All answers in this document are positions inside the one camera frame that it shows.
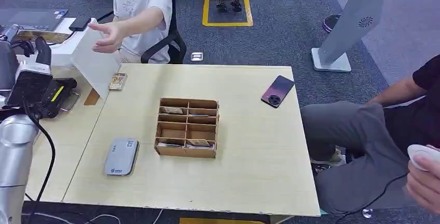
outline shoe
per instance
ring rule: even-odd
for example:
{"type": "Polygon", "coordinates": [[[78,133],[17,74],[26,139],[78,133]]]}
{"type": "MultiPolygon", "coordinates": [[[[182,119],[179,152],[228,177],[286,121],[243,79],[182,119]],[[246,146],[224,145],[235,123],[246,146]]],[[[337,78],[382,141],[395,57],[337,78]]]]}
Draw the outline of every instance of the shoe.
{"type": "Polygon", "coordinates": [[[240,2],[231,2],[232,10],[235,12],[241,12],[241,4],[240,2]]]}
{"type": "Polygon", "coordinates": [[[340,166],[340,165],[346,164],[345,156],[342,155],[341,150],[339,150],[339,149],[336,149],[332,158],[328,161],[317,161],[317,160],[310,158],[310,162],[314,163],[314,164],[327,164],[330,166],[340,166]]]}
{"type": "Polygon", "coordinates": [[[228,8],[226,8],[226,4],[224,2],[220,3],[220,4],[217,4],[217,9],[220,12],[228,12],[228,8]]]}

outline light wood tabletop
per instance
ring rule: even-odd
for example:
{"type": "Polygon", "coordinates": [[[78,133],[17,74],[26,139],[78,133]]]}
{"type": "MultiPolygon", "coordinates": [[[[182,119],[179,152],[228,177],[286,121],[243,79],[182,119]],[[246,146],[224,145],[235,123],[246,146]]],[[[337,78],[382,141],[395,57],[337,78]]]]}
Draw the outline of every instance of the light wood tabletop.
{"type": "MultiPolygon", "coordinates": [[[[76,79],[78,86],[75,91],[81,94],[70,113],[60,112],[54,119],[40,121],[53,139],[56,148],[56,161],[41,200],[61,202],[104,106],[104,100],[99,99],[94,106],[84,105],[92,87],[77,69],[55,67],[52,73],[54,78],[76,79]]],[[[26,187],[26,193],[34,200],[46,177],[50,159],[49,143],[41,134],[34,144],[32,166],[26,187]]]]}
{"type": "MultiPolygon", "coordinates": [[[[320,215],[295,88],[278,109],[260,100],[278,75],[293,79],[290,67],[124,64],[120,72],[125,87],[109,94],[63,202],[320,215]],[[156,153],[161,97],[218,101],[215,159],[156,153]],[[116,137],[140,142],[129,176],[104,174],[116,137]]],[[[80,153],[73,139],[65,146],[80,153]]]]}

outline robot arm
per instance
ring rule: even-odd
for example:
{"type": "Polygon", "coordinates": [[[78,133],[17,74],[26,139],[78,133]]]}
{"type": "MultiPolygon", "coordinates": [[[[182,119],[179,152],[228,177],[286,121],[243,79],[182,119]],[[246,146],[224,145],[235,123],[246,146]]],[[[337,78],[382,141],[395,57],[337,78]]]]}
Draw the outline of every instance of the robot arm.
{"type": "Polygon", "coordinates": [[[20,224],[24,193],[39,129],[27,115],[0,124],[0,224],[20,224]]]}
{"type": "Polygon", "coordinates": [[[41,37],[36,40],[39,51],[37,62],[18,64],[11,44],[13,34],[17,31],[13,30],[11,34],[8,30],[7,35],[0,33],[0,224],[21,223],[32,146],[39,133],[28,115],[12,111],[4,116],[9,111],[2,111],[2,108],[28,109],[29,105],[41,102],[52,81],[51,50],[41,37]]]}

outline cardboard organizer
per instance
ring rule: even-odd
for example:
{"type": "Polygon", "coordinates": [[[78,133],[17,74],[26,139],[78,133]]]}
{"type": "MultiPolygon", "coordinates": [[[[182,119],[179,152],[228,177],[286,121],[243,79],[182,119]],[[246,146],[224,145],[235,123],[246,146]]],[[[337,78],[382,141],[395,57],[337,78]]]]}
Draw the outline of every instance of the cardboard organizer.
{"type": "Polygon", "coordinates": [[[215,158],[218,102],[162,98],[154,148],[159,155],[215,158]]]}

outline black t-shirt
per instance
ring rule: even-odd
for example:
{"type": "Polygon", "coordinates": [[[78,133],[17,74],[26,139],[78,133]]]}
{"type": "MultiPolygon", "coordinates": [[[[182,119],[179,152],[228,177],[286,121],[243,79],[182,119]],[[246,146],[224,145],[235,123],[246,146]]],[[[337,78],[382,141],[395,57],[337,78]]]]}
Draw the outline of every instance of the black t-shirt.
{"type": "Polygon", "coordinates": [[[384,110],[388,132],[405,155],[413,144],[440,148],[440,55],[415,71],[412,78],[427,90],[425,97],[408,106],[384,110]]]}

